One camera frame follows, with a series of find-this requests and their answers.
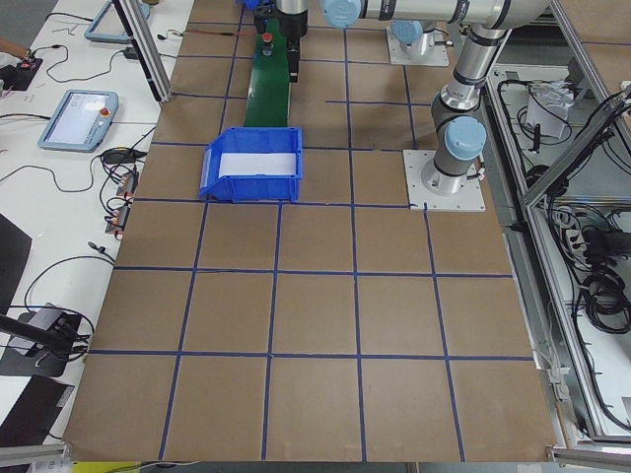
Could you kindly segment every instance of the brown cardboard surface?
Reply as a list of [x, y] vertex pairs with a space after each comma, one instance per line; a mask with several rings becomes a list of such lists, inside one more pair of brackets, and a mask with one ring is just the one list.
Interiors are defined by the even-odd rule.
[[349, 64], [348, 78], [351, 101], [407, 103], [403, 66]]
[[356, 209], [357, 267], [362, 272], [427, 273], [423, 214], [408, 209]]
[[136, 189], [136, 197], [154, 199], [197, 199], [204, 148], [158, 146], [149, 149]]
[[361, 277], [362, 353], [443, 355], [431, 278]]
[[344, 64], [305, 62], [300, 65], [300, 71], [300, 81], [291, 86], [290, 109], [296, 104], [309, 106], [312, 101], [346, 100]]
[[272, 269], [278, 206], [215, 204], [208, 210], [199, 265]]
[[207, 145], [217, 138], [223, 108], [222, 99], [176, 97], [162, 106], [153, 140]]
[[369, 461], [459, 460], [445, 362], [362, 364]]
[[350, 109], [353, 148], [413, 149], [412, 124], [407, 105], [353, 103]]
[[357, 353], [352, 276], [281, 274], [276, 291], [275, 352]]
[[232, 58], [181, 57], [175, 64], [171, 87], [175, 94], [223, 97], [232, 65]]
[[495, 214], [430, 212], [439, 273], [511, 274]]
[[353, 153], [353, 184], [358, 204], [408, 205], [403, 157], [399, 152]]
[[560, 0], [581, 41], [631, 42], [631, 4], [600, 0], [595, 8], [590, 0]]
[[177, 350], [188, 271], [114, 271], [91, 348]]
[[272, 362], [270, 460], [359, 461], [357, 362]]
[[64, 439], [76, 461], [158, 457], [175, 357], [90, 355]]
[[116, 264], [192, 267], [203, 212], [198, 203], [135, 202]]
[[546, 461], [555, 439], [533, 362], [452, 362], [452, 372], [468, 461]]
[[271, 301], [270, 274], [198, 273], [184, 348], [266, 352]]
[[165, 459], [256, 460], [263, 425], [265, 361], [181, 361]]
[[631, 45], [586, 44], [585, 49], [609, 92], [620, 92], [620, 83], [631, 76]]
[[439, 290], [452, 355], [532, 355], [512, 279], [443, 278]]
[[346, 38], [349, 61], [389, 64], [385, 29], [347, 30]]
[[302, 202], [348, 203], [351, 200], [348, 151], [304, 150]]
[[310, 30], [301, 39], [300, 56], [308, 60], [343, 61], [344, 32], [332, 28]]
[[351, 213], [340, 207], [283, 207], [280, 269], [352, 271]]
[[[188, 28], [253, 32], [215, 3], [197, 0]], [[488, 189], [484, 214], [405, 208], [400, 151], [435, 148], [433, 120], [401, 67], [352, 62], [387, 62], [384, 24], [358, 27], [377, 30], [305, 40], [297, 204], [195, 201], [205, 145], [244, 122], [256, 38], [186, 34], [176, 89], [216, 98], [164, 106], [68, 428], [80, 459], [542, 458], [536, 371], [506, 358], [531, 355], [517, 293], [488, 278], [511, 273]], [[406, 71], [412, 103], [450, 75]], [[400, 105], [347, 102], [347, 81], [353, 101]]]

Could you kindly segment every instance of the wires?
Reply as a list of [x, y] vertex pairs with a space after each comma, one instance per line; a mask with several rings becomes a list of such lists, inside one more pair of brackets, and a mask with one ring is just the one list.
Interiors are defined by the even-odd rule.
[[29, 286], [27, 287], [27, 290], [24, 292], [24, 308], [27, 309], [28, 311], [32, 311], [32, 308], [29, 306], [29, 295], [31, 294], [33, 288], [35, 287], [35, 284], [37, 284], [37, 282], [44, 276], [46, 275], [50, 270], [56, 268], [57, 266], [60, 266], [62, 264], [68, 263], [70, 261], [76, 261], [79, 259], [96, 259], [99, 261], [102, 261], [104, 263], [107, 263], [110, 266], [113, 266], [113, 263], [111, 261], [109, 261], [108, 259], [105, 258], [101, 258], [99, 256], [89, 256], [89, 255], [83, 255], [83, 256], [71, 256], [69, 258], [64, 258], [61, 259], [55, 263], [52, 263], [51, 265], [47, 266], [43, 271], [41, 271], [37, 277], [35, 279], [33, 279], [33, 281], [29, 284]]
[[41, 118], [42, 120], [49, 120], [50, 117], [46, 115], [37, 115], [34, 113], [5, 113], [4, 115], [0, 115], [1, 118], [10, 118], [12, 116], [26, 116], [30, 118]]
[[24, 169], [39, 169], [39, 170], [45, 170], [47, 172], [50, 172], [50, 174], [52, 175], [52, 182], [55, 184], [55, 187], [57, 188], [57, 190], [59, 192], [64, 192], [64, 193], [86, 192], [86, 191], [92, 189], [94, 187], [94, 185], [95, 185], [95, 172], [93, 170], [93, 164], [100, 157], [101, 157], [101, 155], [94, 156], [90, 160], [90, 184], [88, 184], [86, 187], [83, 187], [83, 188], [80, 188], [80, 189], [64, 189], [64, 188], [62, 188], [59, 185], [59, 182], [57, 181], [57, 174], [55, 174], [54, 170], [52, 170], [50, 168], [45, 168], [45, 167], [42, 167], [42, 166], [34, 166], [34, 165], [24, 165], [24, 166], [21, 166], [21, 167], [19, 167], [17, 169], [12, 170], [7, 175], [5, 175], [3, 177], [0, 177], [0, 182], [4, 181], [5, 179], [8, 179], [12, 175], [17, 174], [18, 172], [20, 172], [21, 170], [24, 170]]
[[157, 467], [161, 467], [161, 466], [190, 466], [190, 465], [196, 465], [197, 463], [199, 463], [198, 461], [187, 461], [187, 462], [180, 462], [180, 461], [150, 461], [147, 463], [143, 463], [140, 466], [128, 466], [125, 468], [115, 468], [113, 470], [109, 470], [106, 471], [106, 473], [124, 473], [127, 471], [135, 471], [135, 470], [142, 470], [144, 468], [149, 468], [150, 466], [157, 466]]
[[51, 66], [49, 66], [46, 69], [46, 75], [52, 79], [53, 81], [55, 81], [57, 84], [67, 84], [69, 82], [84, 82], [84, 81], [90, 81], [92, 79], [96, 79], [97, 77], [100, 76], [104, 76], [106, 74], [109, 74], [111, 72], [111, 68], [112, 68], [112, 62], [114, 60], [114, 57], [116, 57], [118, 54], [122, 54], [123, 50], [119, 49], [117, 50], [112, 56], [109, 57], [109, 63], [107, 66], [107, 70], [103, 71], [103, 72], [99, 72], [97, 74], [94, 74], [92, 76], [89, 77], [83, 77], [83, 78], [73, 78], [73, 79], [57, 79], [56, 77], [54, 77], [50, 71], [52, 69], [54, 69], [55, 67], [57, 67], [59, 64], [63, 64], [64, 62], [68, 61], [69, 58], [69, 52], [68, 52], [68, 46], [64, 45], [64, 44], [54, 44], [52, 46], [47, 46], [47, 47], [41, 47], [39, 49], [36, 49], [35, 51], [33, 51], [33, 54], [35, 54], [37, 51], [43, 50], [43, 49], [58, 49], [58, 48], [63, 48], [64, 50], [64, 57], [63, 59], [58, 60], [57, 62], [55, 62], [54, 64], [52, 64]]
[[52, 12], [46, 15], [46, 18], [44, 19], [44, 21], [48, 20], [50, 17], [53, 17], [53, 16], [76, 18], [77, 20], [85, 20], [86, 22], [92, 22], [94, 20], [93, 18], [79, 17], [77, 15], [72, 15], [70, 13]]

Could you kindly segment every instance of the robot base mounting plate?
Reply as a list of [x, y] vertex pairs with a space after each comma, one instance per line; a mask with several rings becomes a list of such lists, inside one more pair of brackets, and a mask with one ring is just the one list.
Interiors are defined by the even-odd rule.
[[[401, 49], [398, 39], [392, 34], [392, 29], [387, 27], [387, 48], [390, 53], [390, 64], [402, 64], [404, 66], [436, 66], [448, 67], [450, 58], [447, 55], [447, 49], [440, 45], [434, 45], [423, 56], [411, 56]], [[436, 41], [442, 41], [443, 35], [434, 32]]]
[[[410, 209], [425, 210], [427, 207], [431, 212], [484, 212], [486, 206], [478, 179], [468, 180], [458, 194], [450, 197], [435, 194], [423, 185], [421, 171], [435, 153], [431, 150], [403, 151]], [[475, 174], [474, 165], [471, 165], [469, 174]]]

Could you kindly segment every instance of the gray floor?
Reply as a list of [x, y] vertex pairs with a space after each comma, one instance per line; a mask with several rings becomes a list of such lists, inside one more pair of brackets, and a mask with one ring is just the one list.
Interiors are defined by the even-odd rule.
[[57, 0], [0, 0], [0, 36], [31, 46]]

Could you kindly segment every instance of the green conveyor belt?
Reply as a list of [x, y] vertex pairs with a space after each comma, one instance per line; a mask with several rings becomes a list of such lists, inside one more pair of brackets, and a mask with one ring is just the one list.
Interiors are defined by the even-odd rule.
[[261, 53], [262, 39], [256, 41], [256, 53], [249, 80], [244, 126], [287, 126], [289, 116], [289, 75], [287, 45], [278, 22], [269, 20], [267, 30], [274, 35], [271, 56]]

